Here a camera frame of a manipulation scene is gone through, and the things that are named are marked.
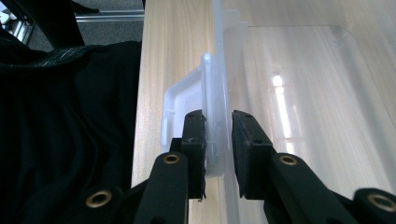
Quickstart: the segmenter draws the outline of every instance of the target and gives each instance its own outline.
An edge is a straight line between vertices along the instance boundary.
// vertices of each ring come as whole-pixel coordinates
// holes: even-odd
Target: screw hole
[[[281,156],[279,158],[279,160],[281,162],[283,162],[284,164],[287,164],[287,165],[295,165],[295,164],[297,164],[297,160],[294,159],[292,156]]]
[[[98,208],[110,202],[111,198],[111,191],[107,189],[101,189],[88,197],[87,201],[85,201],[85,204],[90,208]]]
[[[167,164],[178,163],[179,160],[180,160],[180,157],[177,155],[167,155],[163,158],[163,162],[165,162]]]
[[[377,208],[387,212],[396,212],[396,202],[383,195],[373,193],[369,194],[367,199]]]

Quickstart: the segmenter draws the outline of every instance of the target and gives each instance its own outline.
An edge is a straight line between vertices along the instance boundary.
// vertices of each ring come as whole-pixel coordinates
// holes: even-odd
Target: black fabric
[[[0,223],[57,223],[95,186],[130,188],[140,50],[46,53],[0,29]]]

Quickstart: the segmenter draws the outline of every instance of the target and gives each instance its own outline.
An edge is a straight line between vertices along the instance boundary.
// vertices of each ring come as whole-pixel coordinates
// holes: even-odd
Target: metal frame
[[[23,44],[27,44],[34,27],[26,25],[24,21],[18,21],[15,29],[12,29],[13,35],[17,37]]]
[[[145,11],[143,9],[135,10],[100,10],[99,13],[91,13],[85,15],[76,15],[77,22],[91,21],[143,21],[145,19]]]

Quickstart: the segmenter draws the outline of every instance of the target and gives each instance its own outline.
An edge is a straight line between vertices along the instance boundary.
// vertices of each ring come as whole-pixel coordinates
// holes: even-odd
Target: plastic storage box
[[[163,151],[185,114],[202,108],[207,118],[208,199],[193,203],[209,214],[194,221],[265,223],[263,202],[238,196],[234,109],[329,189],[395,194],[396,2],[213,0],[213,11],[217,53],[169,89],[163,110]]]

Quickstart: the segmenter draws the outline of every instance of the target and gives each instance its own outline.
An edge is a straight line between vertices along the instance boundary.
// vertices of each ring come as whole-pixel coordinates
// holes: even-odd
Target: light wood surface
[[[161,153],[163,96],[213,51],[211,0],[148,0],[143,32],[132,183],[149,177]]]

